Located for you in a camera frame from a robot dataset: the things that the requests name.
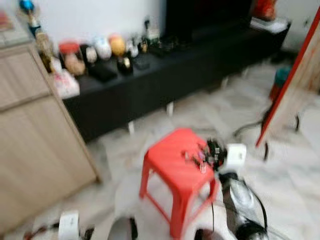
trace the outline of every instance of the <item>blue ornament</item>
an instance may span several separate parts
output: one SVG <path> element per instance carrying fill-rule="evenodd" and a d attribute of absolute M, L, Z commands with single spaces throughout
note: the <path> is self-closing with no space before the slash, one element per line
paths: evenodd
<path fill-rule="evenodd" d="M 25 14 L 33 13 L 35 10 L 35 5 L 31 0 L 20 0 L 19 6 Z"/>

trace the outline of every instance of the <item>white leg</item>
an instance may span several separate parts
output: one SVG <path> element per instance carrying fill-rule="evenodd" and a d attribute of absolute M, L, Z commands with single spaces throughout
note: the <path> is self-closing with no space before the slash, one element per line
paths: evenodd
<path fill-rule="evenodd" d="M 221 89 L 226 89 L 228 85 L 229 77 L 227 76 L 225 79 L 222 80 L 221 82 Z"/>
<path fill-rule="evenodd" d="M 267 65 L 269 63 L 269 59 L 263 59 L 260 63 L 261 66 Z"/>
<path fill-rule="evenodd" d="M 242 71 L 242 77 L 246 78 L 248 76 L 249 67 L 246 67 L 245 70 Z"/>
<path fill-rule="evenodd" d="M 166 114 L 168 114 L 169 117 L 172 117 L 174 114 L 174 102 L 170 102 L 167 106 L 166 106 Z"/>
<path fill-rule="evenodd" d="M 129 131 L 130 135 L 135 134 L 134 121 L 131 121 L 131 122 L 128 123 L 128 131 Z"/>

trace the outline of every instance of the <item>figurine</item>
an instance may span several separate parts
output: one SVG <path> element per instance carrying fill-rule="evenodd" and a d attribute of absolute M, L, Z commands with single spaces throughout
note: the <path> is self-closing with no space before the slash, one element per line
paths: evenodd
<path fill-rule="evenodd" d="M 131 74 L 133 72 L 133 66 L 128 57 L 119 57 L 117 59 L 117 68 L 122 74 Z"/>
<path fill-rule="evenodd" d="M 145 37 L 141 38 L 141 42 L 138 44 L 138 49 L 144 54 L 148 51 L 148 41 Z"/>
<path fill-rule="evenodd" d="M 105 37 L 96 37 L 93 40 L 93 45 L 100 59 L 108 60 L 111 57 L 111 47 Z"/>
<path fill-rule="evenodd" d="M 126 52 L 129 53 L 130 57 L 135 58 L 139 54 L 138 46 L 136 44 L 135 38 L 131 38 L 131 40 L 126 43 Z"/>
<path fill-rule="evenodd" d="M 118 35 L 118 34 L 113 34 L 109 37 L 109 43 L 111 46 L 112 53 L 117 56 L 121 57 L 125 54 L 126 52 L 126 43 L 124 39 Z"/>
<path fill-rule="evenodd" d="M 88 44 L 82 44 L 80 45 L 80 50 L 81 50 L 85 65 L 93 66 L 98 59 L 98 54 L 96 49 L 93 46 L 90 46 Z"/>
<path fill-rule="evenodd" d="M 31 0 L 20 0 L 19 10 L 19 14 L 23 18 L 27 18 L 29 29 L 35 37 L 37 30 L 41 29 L 40 22 L 38 21 L 39 8 Z"/>

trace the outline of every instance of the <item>white wall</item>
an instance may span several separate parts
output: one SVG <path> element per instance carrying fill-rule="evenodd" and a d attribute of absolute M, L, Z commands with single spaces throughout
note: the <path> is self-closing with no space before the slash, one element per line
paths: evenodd
<path fill-rule="evenodd" d="M 1 0 L 16 8 L 18 0 Z M 57 43 L 91 41 L 98 35 L 142 33 L 144 19 L 164 29 L 166 0 L 33 0 L 40 6 L 42 28 Z"/>
<path fill-rule="evenodd" d="M 319 5 L 320 0 L 277 1 L 277 16 L 292 20 L 291 28 L 282 46 L 284 49 L 296 52 L 300 50 Z"/>

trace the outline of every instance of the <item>wooden cabinet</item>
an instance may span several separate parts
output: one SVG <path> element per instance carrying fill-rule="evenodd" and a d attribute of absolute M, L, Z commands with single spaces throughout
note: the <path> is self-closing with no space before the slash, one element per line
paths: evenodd
<path fill-rule="evenodd" d="M 34 46 L 0 50 L 0 234 L 97 178 Z"/>
<path fill-rule="evenodd" d="M 50 92 L 28 48 L 6 53 L 0 58 L 0 109 Z"/>

